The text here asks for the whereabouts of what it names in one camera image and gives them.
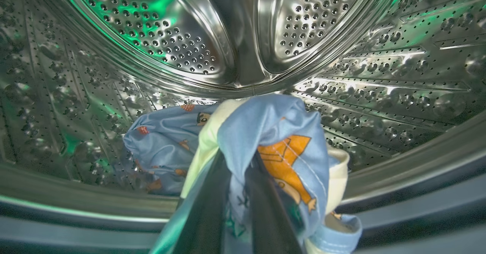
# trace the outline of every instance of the washing machine drum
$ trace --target washing machine drum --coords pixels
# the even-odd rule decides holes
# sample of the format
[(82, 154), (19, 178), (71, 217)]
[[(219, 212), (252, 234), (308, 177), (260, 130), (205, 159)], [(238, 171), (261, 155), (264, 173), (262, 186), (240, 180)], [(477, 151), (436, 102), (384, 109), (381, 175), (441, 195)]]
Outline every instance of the washing machine drum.
[(123, 146), (142, 114), (286, 93), (351, 155), (344, 204), (486, 143), (486, 0), (0, 0), (0, 195), (163, 222)]

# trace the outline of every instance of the orange cartoon figure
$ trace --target orange cartoon figure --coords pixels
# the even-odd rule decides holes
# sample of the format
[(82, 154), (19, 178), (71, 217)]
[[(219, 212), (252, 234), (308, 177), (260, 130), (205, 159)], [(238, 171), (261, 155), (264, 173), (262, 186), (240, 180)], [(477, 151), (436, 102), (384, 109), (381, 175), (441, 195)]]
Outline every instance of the orange cartoon figure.
[(316, 199), (312, 198), (306, 190), (292, 165), (304, 152), (310, 140), (310, 137), (292, 135), (276, 144), (258, 147), (258, 152), (270, 175), (297, 204), (304, 202), (309, 213), (316, 209)]
[(190, 112), (192, 110), (194, 110), (194, 105), (190, 104), (190, 105), (181, 105), (181, 108), (183, 108), (186, 112)]
[(146, 187), (147, 191), (151, 191), (159, 188), (162, 188), (162, 182), (160, 181), (160, 179), (153, 181), (152, 183), (148, 184)]
[(146, 135), (149, 133), (149, 130), (147, 129), (146, 126), (140, 126), (137, 128), (137, 131), (139, 131), (141, 134)]
[(188, 142), (187, 139), (184, 139), (181, 142), (179, 142), (178, 144), (181, 145), (186, 150), (189, 150), (189, 146), (187, 145), (187, 142)]
[(182, 176), (182, 177), (186, 177), (187, 176), (187, 171), (184, 170), (184, 169), (175, 169), (175, 174), (179, 175), (179, 176)]
[(339, 221), (342, 219), (342, 214), (337, 214), (336, 212), (331, 212), (331, 215), (333, 215), (335, 218), (337, 218)]
[(207, 114), (205, 112), (200, 112), (197, 114), (197, 125), (198, 126), (204, 126), (206, 122), (210, 119), (210, 114)]

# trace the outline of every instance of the laundry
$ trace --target laundry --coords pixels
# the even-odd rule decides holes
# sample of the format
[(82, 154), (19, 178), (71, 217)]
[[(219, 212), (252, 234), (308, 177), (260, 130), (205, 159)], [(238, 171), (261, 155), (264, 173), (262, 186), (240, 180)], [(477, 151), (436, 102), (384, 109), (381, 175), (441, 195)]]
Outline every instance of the laundry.
[(182, 105), (139, 117), (125, 134), (137, 168), (153, 175), (146, 190), (179, 195), (198, 147), (198, 135), (218, 105)]
[[(297, 230), (297, 239), (305, 246), (307, 252), (342, 254), (354, 250), (361, 235), (359, 219), (350, 215), (337, 216), (333, 213), (342, 199), (346, 186), (349, 155), (326, 144), (319, 113), (306, 112), (302, 100), (287, 95), (226, 100), (217, 109), (207, 107), (198, 111), (207, 113), (201, 117), (205, 126), (199, 130), (193, 128), (190, 138), (187, 133), (180, 135), (177, 132), (177, 135), (174, 135), (173, 131), (177, 129), (172, 126), (183, 127), (182, 121), (192, 122), (194, 126), (195, 117), (197, 127), (200, 117), (198, 115), (186, 118), (190, 113), (180, 112), (180, 109), (177, 112), (182, 113), (183, 117), (177, 119), (178, 122), (170, 123), (172, 126), (169, 130), (160, 129), (167, 128), (168, 122), (156, 121), (155, 118), (163, 117), (165, 120), (175, 116), (176, 111), (170, 115), (151, 116), (148, 118), (149, 122), (145, 122), (146, 119), (142, 122), (137, 121), (130, 129), (137, 132), (137, 128), (145, 126), (149, 131), (148, 134), (144, 134), (145, 136), (156, 132), (159, 136), (153, 140), (164, 139), (165, 142), (159, 142), (163, 143), (162, 147), (175, 147), (177, 143), (181, 151), (174, 153), (174, 156), (187, 155), (184, 160), (177, 161), (177, 166), (173, 163), (164, 165), (164, 160), (168, 158), (166, 153), (163, 153), (164, 156), (160, 154), (163, 148), (158, 152), (142, 155), (141, 152), (153, 147), (153, 143), (144, 143), (146, 146), (142, 149), (136, 148), (136, 145), (142, 144), (139, 138), (143, 134), (139, 131), (139, 134), (125, 136), (125, 142), (132, 144), (130, 150), (137, 151), (137, 154), (134, 152), (134, 156), (139, 159), (142, 167), (150, 169), (152, 166), (163, 166), (152, 168), (151, 171), (170, 169), (171, 171), (166, 170), (162, 175), (170, 173), (172, 176), (178, 175), (178, 172), (186, 174), (183, 171), (187, 171), (186, 178), (182, 177), (184, 184), (179, 182), (180, 180), (176, 183), (174, 178), (169, 181), (161, 179), (162, 187), (167, 183), (180, 186), (181, 197), (185, 200), (166, 224), (151, 253), (172, 253), (172, 248), (191, 210), (191, 204), (218, 150), (224, 154), (227, 167), (232, 173), (229, 205), (225, 215), (228, 235), (225, 236), (224, 242), (226, 253), (252, 252), (248, 199), (245, 195), (245, 171), (257, 151), (265, 168), (274, 178), (276, 187), (289, 195), (298, 205), (297, 215), (301, 226)], [(197, 133), (198, 143), (194, 138)], [(135, 137), (138, 137), (138, 142), (133, 140)], [(172, 187), (170, 192), (177, 192), (176, 187)]]

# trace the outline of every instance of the blue fabric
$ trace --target blue fabric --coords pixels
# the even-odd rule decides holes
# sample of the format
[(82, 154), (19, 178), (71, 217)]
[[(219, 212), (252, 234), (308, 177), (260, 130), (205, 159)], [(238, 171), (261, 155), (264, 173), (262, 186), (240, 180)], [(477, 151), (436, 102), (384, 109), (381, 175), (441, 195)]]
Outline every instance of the blue fabric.
[(186, 224), (191, 207), (196, 200), (199, 189), (201, 188), (212, 163), (208, 163), (201, 170), (201, 173), (196, 178), (192, 190), (187, 194), (186, 199), (181, 206), (175, 211), (170, 218), (170, 221), (164, 226), (155, 245), (150, 250), (149, 254), (171, 254), (174, 250), (175, 244), (179, 239), (179, 235)]
[[(188, 107), (186, 110), (174, 107), (152, 112), (141, 116), (129, 129), (124, 138), (125, 145), (139, 161), (140, 167), (161, 177), (163, 187), (158, 193), (180, 193), (184, 178), (177, 175), (177, 169), (188, 169), (197, 148), (198, 133), (204, 125), (200, 121), (209, 118), (216, 107), (196, 106), (190, 112), (187, 111)], [(361, 224), (357, 218), (342, 216), (342, 221), (349, 225), (351, 233), (337, 232), (322, 225), (327, 204), (329, 169), (339, 162), (327, 153), (320, 120), (318, 112), (306, 112), (304, 103), (296, 97), (264, 95), (243, 103), (221, 125), (217, 136), (218, 145), (232, 173), (226, 211), (225, 253), (252, 252), (248, 200), (243, 186), (245, 171), (257, 150), (267, 169), (275, 167), (279, 170), (285, 166), (291, 175), (297, 175), (297, 182), (300, 181), (302, 185), (300, 190), (294, 191), (299, 194), (292, 196), (298, 204), (293, 202), (292, 206), (286, 207), (294, 223), (300, 226), (297, 235), (301, 243), (309, 238), (323, 251), (339, 254), (349, 253), (356, 247), (361, 235)], [(277, 154), (290, 156), (283, 156), (283, 161), (273, 159), (275, 154), (268, 152), (272, 149)], [(172, 253), (211, 164), (204, 167), (186, 200), (166, 224), (151, 249), (152, 254)], [(269, 172), (276, 174), (274, 178), (280, 177), (278, 171)], [(295, 181), (292, 183), (283, 178), (281, 183), (284, 187), (280, 182), (276, 183), (279, 194), (288, 197), (286, 194), (289, 192), (285, 188), (288, 185), (294, 186)]]
[(240, 230), (249, 230), (248, 209), (243, 193), (245, 171), (257, 147), (267, 146), (296, 135), (308, 139), (304, 151), (292, 164), (292, 169), (312, 200), (314, 209), (300, 202), (300, 217), (303, 229), (298, 234), (301, 241), (310, 237), (321, 225), (325, 216), (329, 168), (338, 164), (326, 149), (326, 138), (318, 112), (306, 112), (299, 98), (288, 95), (263, 95), (254, 97), (238, 107), (218, 131), (218, 145), (233, 174), (230, 182), (230, 206), (232, 220), (240, 224)]
[(139, 117), (125, 134), (137, 165), (160, 179), (151, 193), (178, 195), (198, 147), (198, 135), (215, 105), (170, 107)]
[(347, 226), (349, 233), (342, 233), (325, 225), (320, 225), (316, 232), (309, 238), (319, 249), (337, 254), (351, 253), (363, 233), (361, 221), (353, 215), (342, 214), (341, 223)]

